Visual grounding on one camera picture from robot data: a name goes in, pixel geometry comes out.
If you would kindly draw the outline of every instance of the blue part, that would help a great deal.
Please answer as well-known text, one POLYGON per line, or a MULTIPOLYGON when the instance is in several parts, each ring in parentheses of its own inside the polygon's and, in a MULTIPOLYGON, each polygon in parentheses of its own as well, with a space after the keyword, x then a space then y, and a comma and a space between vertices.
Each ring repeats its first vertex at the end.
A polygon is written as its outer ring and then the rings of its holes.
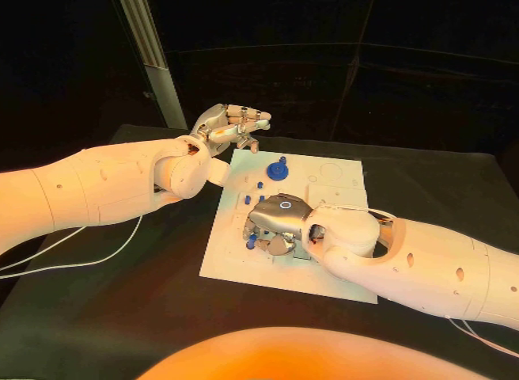
POLYGON ((289 169, 286 168, 286 159, 283 156, 279 158, 279 162, 273 162, 267 165, 266 175, 267 178, 273 181, 280 181, 286 179, 286 175, 289 174, 289 169))
POLYGON ((247 249, 253 249, 254 248, 254 240, 256 240, 256 235, 252 234, 249 236, 247 244, 244 245, 247 247, 247 249))

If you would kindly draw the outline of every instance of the table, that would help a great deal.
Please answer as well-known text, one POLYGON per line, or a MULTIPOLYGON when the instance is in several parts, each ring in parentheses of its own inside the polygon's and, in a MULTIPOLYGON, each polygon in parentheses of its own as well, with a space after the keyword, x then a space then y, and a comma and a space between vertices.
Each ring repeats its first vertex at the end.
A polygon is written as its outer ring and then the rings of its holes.
MULTIPOLYGON (((123 125, 112 143, 179 134, 123 125)), ((361 160, 370 207, 519 253, 519 200, 492 156, 285 138, 259 138, 259 143, 279 153, 361 160)), ((230 154, 220 159, 228 162, 230 154)), ((519 378, 519 359, 442 318, 386 299, 370 305, 198 277, 218 198, 220 188, 205 184, 192 199, 142 218, 132 241, 107 262, 21 278, 0 310, 0 378, 133 378, 188 345, 265 326, 355 333, 491 378, 519 378)), ((135 223, 86 228, 30 268, 106 256, 135 223)), ((51 234, 44 246, 67 233, 51 234)), ((519 351, 519 332, 481 323, 472 327, 519 351)))

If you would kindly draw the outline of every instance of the round hole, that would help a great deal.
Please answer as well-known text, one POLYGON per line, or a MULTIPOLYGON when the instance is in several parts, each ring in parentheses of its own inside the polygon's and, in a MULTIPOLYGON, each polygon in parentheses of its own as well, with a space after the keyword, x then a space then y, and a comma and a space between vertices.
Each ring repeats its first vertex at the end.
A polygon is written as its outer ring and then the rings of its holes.
POLYGON ((455 276, 458 277, 458 281, 463 280, 463 269, 462 268, 458 268, 455 270, 455 276))
POLYGON ((412 267, 412 265, 414 264, 414 257, 412 253, 406 255, 406 263, 409 264, 409 267, 412 267))

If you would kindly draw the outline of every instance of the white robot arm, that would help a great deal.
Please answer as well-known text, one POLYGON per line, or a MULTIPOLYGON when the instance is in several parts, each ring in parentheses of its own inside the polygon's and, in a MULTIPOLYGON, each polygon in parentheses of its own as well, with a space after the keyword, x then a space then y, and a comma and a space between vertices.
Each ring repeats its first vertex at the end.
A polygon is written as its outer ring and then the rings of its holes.
POLYGON ((270 115, 217 104, 190 135, 84 149, 40 168, 0 173, 0 255, 19 242, 76 226, 122 222, 223 185, 228 165, 213 158, 230 142, 269 129, 270 115))
POLYGON ((380 297, 438 317, 519 330, 519 256, 443 227, 365 210, 328 204, 312 210, 277 194, 250 211, 243 239, 260 229, 273 232, 254 243, 272 255, 290 252, 299 240, 324 269, 380 297), (373 257, 377 241, 387 253, 373 257))

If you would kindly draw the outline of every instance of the robotic hand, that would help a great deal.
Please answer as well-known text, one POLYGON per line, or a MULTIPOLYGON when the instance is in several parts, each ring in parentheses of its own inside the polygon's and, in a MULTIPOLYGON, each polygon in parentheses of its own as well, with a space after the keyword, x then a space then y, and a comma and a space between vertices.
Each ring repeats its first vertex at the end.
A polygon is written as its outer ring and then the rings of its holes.
POLYGON ((217 104, 190 135, 84 149, 40 168, 0 173, 0 255, 19 242, 76 226, 123 222, 192 197, 210 181, 223 185, 228 165, 214 156, 249 133, 269 129, 270 115, 217 104))
POLYGON ((289 253, 295 241, 341 280, 438 317, 519 330, 519 256, 443 227, 364 207, 319 204, 277 194, 249 212, 243 239, 267 230, 254 247, 289 253), (373 257, 376 242, 387 253, 373 257))

